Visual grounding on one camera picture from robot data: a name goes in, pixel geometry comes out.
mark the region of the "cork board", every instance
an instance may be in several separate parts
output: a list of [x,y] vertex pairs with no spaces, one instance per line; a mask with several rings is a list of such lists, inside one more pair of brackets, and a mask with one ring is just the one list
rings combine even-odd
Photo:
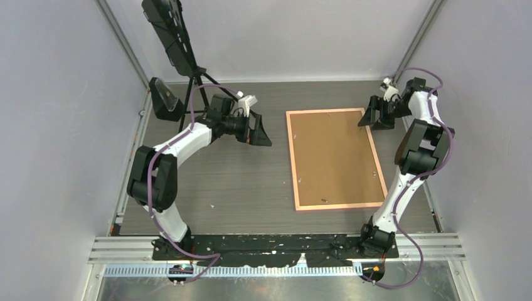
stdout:
[[296,210],[381,206],[387,190],[363,108],[286,112]]

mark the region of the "wall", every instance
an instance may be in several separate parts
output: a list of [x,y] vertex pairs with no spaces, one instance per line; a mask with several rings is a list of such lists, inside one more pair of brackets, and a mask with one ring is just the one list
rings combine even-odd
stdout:
[[431,181],[486,300],[532,292],[531,13],[526,0],[447,1],[410,64],[444,80],[439,109],[456,148]]
[[[148,77],[170,65],[141,0],[108,0]],[[362,80],[399,65],[431,1],[182,0],[199,66],[217,80]]]
[[146,90],[93,1],[3,1],[0,28],[0,300],[79,300]]

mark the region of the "black stand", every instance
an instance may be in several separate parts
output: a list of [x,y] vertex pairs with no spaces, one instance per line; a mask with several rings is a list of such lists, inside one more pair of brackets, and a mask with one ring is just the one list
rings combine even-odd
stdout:
[[[148,19],[148,22],[152,24],[161,40],[172,66],[175,67],[180,75],[190,78],[184,101],[185,111],[179,125],[179,131],[182,131],[185,114],[203,113],[203,111],[199,110],[194,112],[186,111],[194,82],[198,86],[203,85],[203,81],[201,80],[203,76],[215,85],[219,85],[219,83],[206,73],[207,70],[205,68],[198,66],[196,63],[188,32],[184,25],[183,7],[179,0],[143,0],[142,8],[144,9],[144,15]],[[228,90],[223,88],[221,90],[234,99],[235,102],[238,101]],[[203,99],[203,104],[206,108],[209,107],[205,89],[200,88],[199,91]]]

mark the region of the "cable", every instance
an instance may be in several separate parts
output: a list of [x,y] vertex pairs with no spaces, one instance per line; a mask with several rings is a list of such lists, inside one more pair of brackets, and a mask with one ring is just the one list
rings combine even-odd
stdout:
[[[188,103],[190,104],[190,111],[191,112],[194,112],[194,102],[192,101],[193,99],[193,96],[194,96],[194,93],[200,89],[200,88],[204,88],[204,87],[218,87],[218,88],[224,88],[226,90],[229,90],[233,93],[238,93],[237,91],[231,89],[231,88],[228,88],[226,86],[223,86],[223,85],[215,85],[215,84],[212,84],[212,83],[207,83],[207,84],[204,84],[204,85],[200,85],[200,86],[197,86],[196,88],[194,88],[194,90],[192,90],[192,92],[190,93],[190,97],[188,98]],[[174,140],[170,141],[169,143],[167,143],[165,146],[163,146],[161,149],[159,149],[155,155],[153,156],[153,158],[150,160],[149,162],[149,165],[148,165],[148,175],[147,175],[147,188],[148,188],[148,195],[147,195],[147,205],[148,205],[148,213],[149,213],[149,216],[153,219],[153,222],[155,224],[155,226],[157,227],[157,229],[159,230],[159,232],[170,242],[170,244],[176,249],[178,250],[181,254],[185,255],[185,256],[188,256],[188,257],[191,257],[191,258],[195,258],[195,259],[200,259],[200,260],[203,260],[203,259],[212,259],[212,261],[209,263],[209,265],[207,265],[207,267],[201,271],[199,274],[197,274],[196,276],[192,277],[192,278],[189,278],[185,281],[185,283],[190,283],[190,282],[193,282],[193,281],[196,281],[200,276],[202,276],[205,272],[207,272],[207,270],[209,268],[211,268],[219,259],[220,259],[220,254],[219,253],[216,253],[216,254],[212,254],[212,255],[194,255],[194,254],[191,254],[191,253],[188,253],[187,251],[184,251],[183,249],[181,249],[171,238],[170,236],[168,235],[168,233],[166,233],[166,231],[161,227],[161,225],[159,224],[159,222],[157,221],[157,218],[155,217],[155,214],[153,212],[153,198],[152,198],[152,181],[151,181],[151,177],[152,177],[152,170],[153,170],[153,165],[155,164],[155,161],[157,160],[157,158],[164,152],[166,151],[170,146],[174,145],[175,143],[179,142],[181,139],[185,138],[188,134],[191,133],[191,131],[194,129],[194,118],[191,118],[191,122],[190,122],[191,126],[190,126],[190,129],[187,129],[185,131],[185,133],[183,135],[180,135],[179,137],[175,138]]]
[[[420,179],[421,177],[426,177],[426,176],[431,176],[433,174],[435,174],[436,172],[439,172],[442,168],[444,168],[445,165],[447,165],[451,155],[452,155],[452,151],[454,149],[454,141],[453,141],[453,138],[452,138],[452,133],[451,131],[449,130],[449,128],[441,121],[439,120],[438,118],[436,118],[434,116],[434,108],[432,107],[432,101],[430,99],[430,97],[433,95],[434,91],[442,88],[444,86],[444,81],[439,77],[437,76],[436,74],[434,74],[433,72],[431,71],[428,71],[427,69],[423,69],[423,68],[418,68],[418,67],[408,67],[408,68],[404,68],[402,70],[399,70],[397,71],[395,74],[393,74],[391,76],[391,79],[392,79],[392,82],[394,81],[394,76],[403,72],[403,71],[407,71],[407,70],[416,70],[416,71],[421,71],[421,72],[425,72],[429,75],[432,75],[433,77],[435,77],[439,82],[440,82],[440,85],[438,85],[437,87],[433,88],[431,91],[429,91],[429,93],[427,94],[427,102],[429,104],[428,106],[428,111],[430,112],[430,115],[431,115],[431,118],[434,122],[436,122],[437,124],[439,124],[443,130],[447,133],[447,137],[449,138],[449,151],[447,152],[447,155],[444,159],[444,161],[442,162],[441,165],[439,165],[438,167],[436,167],[434,170],[432,171],[427,171],[427,172],[424,172],[422,174],[419,174],[417,176],[415,176],[412,180],[408,181],[407,184],[405,185],[405,187],[403,188],[403,190],[401,190],[401,193],[397,196],[397,198],[395,199],[395,202],[393,203],[393,210],[392,210],[392,216],[393,216],[393,222],[395,223],[395,226],[397,227],[397,230],[401,233],[403,233],[403,235],[405,235],[406,238],[408,238],[408,240],[410,240],[413,245],[416,247],[416,249],[418,250],[419,252],[419,257],[420,257],[420,263],[419,263],[419,269],[416,273],[416,275],[407,283],[403,284],[403,285],[389,285],[389,284],[385,284],[385,283],[380,283],[380,282],[375,282],[375,285],[379,286],[379,287],[383,287],[383,288],[388,288],[388,289],[398,289],[398,288],[403,288],[403,287],[407,287],[411,284],[413,284],[414,282],[416,282],[416,280],[419,279],[421,273],[423,272],[423,266],[425,264],[424,262],[424,258],[423,258],[423,251],[421,250],[421,247],[419,247],[419,245],[415,242],[415,240],[410,237],[410,235],[407,234],[407,232],[399,225],[399,221],[397,220],[397,206],[399,205],[399,200],[401,200],[401,198],[405,195],[405,193],[407,192],[407,190],[410,189],[410,185],[412,185],[413,182],[415,182],[417,179]],[[362,277],[367,280],[367,281],[372,281],[372,279],[362,275]]]

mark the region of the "floor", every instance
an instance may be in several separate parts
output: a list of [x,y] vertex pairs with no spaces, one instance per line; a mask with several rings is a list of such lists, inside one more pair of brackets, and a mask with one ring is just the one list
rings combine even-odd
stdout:
[[[237,142],[233,136],[224,136],[190,157],[178,173],[176,202],[183,220],[196,234],[359,233],[375,208],[295,211],[285,112],[365,108],[371,95],[382,93],[379,84],[228,84],[257,96],[258,104],[253,110],[263,115],[263,125],[273,146],[250,146]],[[172,89],[184,98],[186,85],[172,85]],[[208,88],[209,99],[218,91]],[[199,93],[194,99],[194,109],[203,108]],[[387,185],[395,175],[393,157],[405,134],[402,121],[397,121],[393,130],[373,132]],[[178,133],[178,127],[177,123],[159,120],[152,113],[144,145],[154,146],[168,140]],[[401,224],[409,232],[436,231],[423,189],[414,195]],[[120,233],[154,235],[157,231],[144,209],[129,199]]]
[[[382,283],[411,279],[418,262],[387,262]],[[428,261],[423,275],[409,287],[386,290],[358,277],[202,278],[174,287],[167,278],[104,277],[98,300],[460,300],[446,261]]]

